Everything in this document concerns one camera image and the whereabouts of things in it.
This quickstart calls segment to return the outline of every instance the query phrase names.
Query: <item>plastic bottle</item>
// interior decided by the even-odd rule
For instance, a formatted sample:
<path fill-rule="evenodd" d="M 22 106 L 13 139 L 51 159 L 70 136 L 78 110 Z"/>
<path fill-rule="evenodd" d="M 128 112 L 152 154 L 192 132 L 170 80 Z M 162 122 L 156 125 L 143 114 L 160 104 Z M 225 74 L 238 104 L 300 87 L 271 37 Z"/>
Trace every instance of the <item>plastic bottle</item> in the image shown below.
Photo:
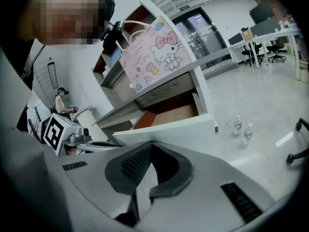
<path fill-rule="evenodd" d="M 236 115 L 236 119 L 234 122 L 234 133 L 239 135 L 241 132 L 242 121 L 240 119 L 240 115 Z"/>
<path fill-rule="evenodd" d="M 242 138 L 242 142 L 247 145 L 252 137 L 252 124 L 249 123 L 248 124 L 248 127 L 245 129 L 245 133 L 243 135 L 243 138 Z"/>

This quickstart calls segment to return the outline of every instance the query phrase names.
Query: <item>pink bow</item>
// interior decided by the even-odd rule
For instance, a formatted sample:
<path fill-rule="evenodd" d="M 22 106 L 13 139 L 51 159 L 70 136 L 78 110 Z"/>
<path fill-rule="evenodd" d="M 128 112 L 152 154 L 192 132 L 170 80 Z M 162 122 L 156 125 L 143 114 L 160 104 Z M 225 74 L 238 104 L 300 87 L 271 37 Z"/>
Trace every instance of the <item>pink bow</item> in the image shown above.
<path fill-rule="evenodd" d="M 177 44 L 177 36 L 174 31 L 169 32 L 166 38 L 163 38 L 161 36 L 157 36 L 155 38 L 155 44 L 158 49 L 161 49 L 166 43 L 173 45 Z"/>

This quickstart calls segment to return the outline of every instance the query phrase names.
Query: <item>paper gift bag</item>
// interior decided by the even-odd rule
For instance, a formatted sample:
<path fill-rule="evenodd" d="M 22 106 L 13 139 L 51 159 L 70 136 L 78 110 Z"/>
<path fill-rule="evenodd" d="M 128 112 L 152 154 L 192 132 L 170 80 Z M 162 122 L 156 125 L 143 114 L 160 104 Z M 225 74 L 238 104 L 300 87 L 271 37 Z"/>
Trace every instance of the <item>paper gift bag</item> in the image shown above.
<path fill-rule="evenodd" d="M 122 50 L 119 61 L 137 92 L 191 63 L 182 42 L 163 18 L 156 19 L 151 25 L 134 23 L 144 25 L 145 30 L 133 33 L 126 49 L 117 45 Z M 131 43 L 132 37 L 141 31 Z"/>

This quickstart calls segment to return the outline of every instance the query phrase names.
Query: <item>caster wheel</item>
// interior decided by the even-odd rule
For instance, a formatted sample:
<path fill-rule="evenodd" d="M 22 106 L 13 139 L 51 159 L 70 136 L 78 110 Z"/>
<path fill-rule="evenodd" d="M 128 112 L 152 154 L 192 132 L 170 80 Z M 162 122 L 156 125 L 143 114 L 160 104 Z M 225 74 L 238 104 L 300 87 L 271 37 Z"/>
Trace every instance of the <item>caster wheel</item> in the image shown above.
<path fill-rule="evenodd" d="M 286 158 L 286 163 L 291 164 L 294 161 L 294 155 L 289 154 L 288 157 Z"/>
<path fill-rule="evenodd" d="M 296 129 L 296 131 L 299 131 L 301 129 L 301 123 L 297 122 L 295 129 Z"/>

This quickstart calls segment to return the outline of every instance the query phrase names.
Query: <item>bag handle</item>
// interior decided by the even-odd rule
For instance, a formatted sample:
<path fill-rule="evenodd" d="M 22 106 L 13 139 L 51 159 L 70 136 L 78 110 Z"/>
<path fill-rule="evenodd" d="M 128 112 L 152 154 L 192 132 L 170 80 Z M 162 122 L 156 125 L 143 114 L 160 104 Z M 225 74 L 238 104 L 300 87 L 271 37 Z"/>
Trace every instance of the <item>bag handle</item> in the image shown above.
<path fill-rule="evenodd" d="M 132 35 L 130 36 L 130 40 L 129 40 L 129 41 L 130 41 L 130 44 L 132 44 L 132 37 L 133 37 L 135 34 L 140 33 L 140 32 L 145 32 L 148 28 L 151 27 L 150 24 L 148 24 L 148 23 L 143 23 L 143 22 L 140 22 L 140 21 L 123 21 L 123 23 L 136 23 L 136 24 L 140 24 L 140 25 L 142 25 L 142 26 L 145 27 L 145 29 L 143 29 L 143 30 L 138 30 L 138 31 L 132 33 Z M 123 48 L 121 47 L 121 45 L 118 43 L 118 41 L 116 41 L 116 45 L 120 48 L 120 50 L 121 50 L 122 52 L 125 51 L 125 49 L 123 49 Z"/>

